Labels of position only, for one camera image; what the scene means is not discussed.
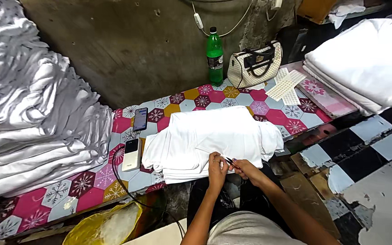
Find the hexagon pattern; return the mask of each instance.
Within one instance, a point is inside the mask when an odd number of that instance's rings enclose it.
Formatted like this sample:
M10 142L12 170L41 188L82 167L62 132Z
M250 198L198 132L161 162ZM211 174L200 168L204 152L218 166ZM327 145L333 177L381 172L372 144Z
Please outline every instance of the hexagon pattern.
M220 86L203 85L115 110L108 162L66 180L14 197L3 213L6 219L0 223L0 239L125 196L126 192L112 172L111 162L116 151L118 175L129 191L150 192L163 188L165 184L162 174L153 172L152 169L142 167L123 172L124 148L118 149L124 147L128 140L140 138L144 142L146 136L164 130L169 125L172 113L244 105L255 120L272 122L285 138L330 121L302 93L298 93L300 105L284 105L282 100L276 102L267 97L265 92L274 85L275 82L271 79L261 90L236 89L226 79ZM144 107L148 108L147 129L133 131L135 110Z

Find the concrete wall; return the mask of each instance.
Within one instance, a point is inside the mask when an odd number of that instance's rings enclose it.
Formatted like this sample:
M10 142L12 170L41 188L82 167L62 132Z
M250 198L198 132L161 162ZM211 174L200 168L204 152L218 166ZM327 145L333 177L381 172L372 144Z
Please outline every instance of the concrete wall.
M248 16L222 38L225 64L240 47L257 47L291 23L294 0L270 23L268 0L254 0ZM21 0L44 42L68 56L78 75L113 109L209 83L206 36L186 0ZM219 34L242 17L250 0L195 3L205 31Z

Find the white electrical cord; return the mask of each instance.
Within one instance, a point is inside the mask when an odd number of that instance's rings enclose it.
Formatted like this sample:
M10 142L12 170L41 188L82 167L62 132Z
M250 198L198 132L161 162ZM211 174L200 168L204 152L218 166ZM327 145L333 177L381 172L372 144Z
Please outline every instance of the white electrical cord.
M243 14L243 17L238 21L238 23L237 23L230 31L226 32L225 34L219 35L220 37L223 37L223 36L228 35L229 33L231 33L231 31L233 31L233 30L238 26L238 24L240 24L240 22L244 19L244 17L245 17L246 14L248 13L250 7L252 6L252 3L253 3L253 0L250 2L249 7L247 8L246 12ZM192 6L193 6L193 12L195 12L195 14L196 14L195 5L193 4L193 1L192 1ZM203 30L203 28L200 29L200 30L201 30L206 36L210 36L210 35L208 35L208 34Z
M274 19L276 14L278 13L278 11L279 10L276 10L275 13L273 14L272 18L269 18L269 4L267 4L267 7L266 7L266 18L267 18L267 20L270 21L270 20Z

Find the table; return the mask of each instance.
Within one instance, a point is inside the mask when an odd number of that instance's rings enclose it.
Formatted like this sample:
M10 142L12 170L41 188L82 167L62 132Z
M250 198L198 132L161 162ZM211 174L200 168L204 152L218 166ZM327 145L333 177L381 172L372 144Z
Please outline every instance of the table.
M273 79L266 81L265 88L260 90L236 89L226 79L220 86L203 85L140 105L115 110L108 162L66 180L13 197L2 214L5 220L0 223L0 239L22 232L29 233L48 222L57 223L81 211L125 198L126 192L112 172L113 154L128 140L140 138L144 143L146 136L165 129L172 113L244 105L255 120L272 122L281 131L282 136L289 139L293 135L327 123L343 113L355 111L356 108L316 82L316 79L306 73L301 66L301 62L283 66L308 75L298 86L300 90L296 88L300 105L284 105L282 100L277 102L268 97L265 92L275 86ZM327 106L324 98L328 97L323 96L325 94L330 95L331 103L338 106ZM133 131L135 110L143 107L147 107L149 111L147 129L141 132ZM161 174L143 166L137 170L122 172L120 165L124 149L120 149L116 156L119 176L130 192L147 193L166 185Z

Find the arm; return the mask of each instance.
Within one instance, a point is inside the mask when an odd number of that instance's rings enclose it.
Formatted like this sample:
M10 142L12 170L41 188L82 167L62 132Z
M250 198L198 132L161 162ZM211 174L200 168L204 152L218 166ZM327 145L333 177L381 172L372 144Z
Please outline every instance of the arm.
M297 239L308 245L340 244L248 160L234 160L234 163L242 169L236 170L236 173L243 179L249 179L254 186L264 192Z
M226 173L228 172L228 164L225 162L225 159L220 157L218 152L210 154L208 164L210 186L206 190L202 203L182 239L181 245L201 245L206 244L208 241L208 229L210 227L214 203L219 196L223 183L225 182Z

